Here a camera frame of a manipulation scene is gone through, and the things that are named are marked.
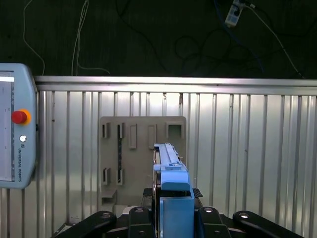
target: corrugated metal wall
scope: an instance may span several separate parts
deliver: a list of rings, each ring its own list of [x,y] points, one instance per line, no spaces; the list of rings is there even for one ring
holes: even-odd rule
[[[250,210],[317,237],[317,87],[281,88],[289,91],[281,96],[272,93],[278,86],[267,83],[236,85],[225,93],[213,85],[191,85],[189,91],[101,82],[93,88],[82,82],[88,90],[82,92],[76,85],[44,82],[38,82],[36,178],[25,190],[0,190],[1,238],[48,238],[67,220],[98,210],[101,116],[186,117],[188,167],[205,205],[229,216]],[[135,90],[114,92],[124,87]],[[240,94],[242,89],[254,94]]]

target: red button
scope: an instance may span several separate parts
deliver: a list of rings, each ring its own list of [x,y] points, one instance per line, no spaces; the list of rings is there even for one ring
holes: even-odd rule
[[[15,124],[22,124],[22,123],[26,122],[27,116],[26,116],[25,112],[15,111],[11,114],[11,120]]]

